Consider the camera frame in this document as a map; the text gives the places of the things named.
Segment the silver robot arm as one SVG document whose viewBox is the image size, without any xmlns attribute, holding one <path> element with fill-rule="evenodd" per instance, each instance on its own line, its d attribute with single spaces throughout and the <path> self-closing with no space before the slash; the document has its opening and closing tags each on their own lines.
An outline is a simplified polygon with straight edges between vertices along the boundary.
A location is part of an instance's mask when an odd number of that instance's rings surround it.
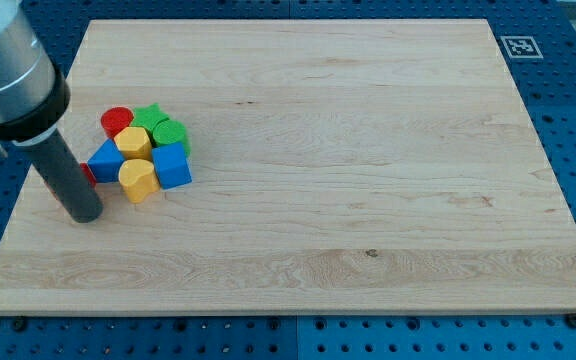
<svg viewBox="0 0 576 360">
<path fill-rule="evenodd" d="M 0 0 L 0 155 L 2 143 L 34 146 L 49 137 L 70 91 L 16 0 Z"/>
</svg>

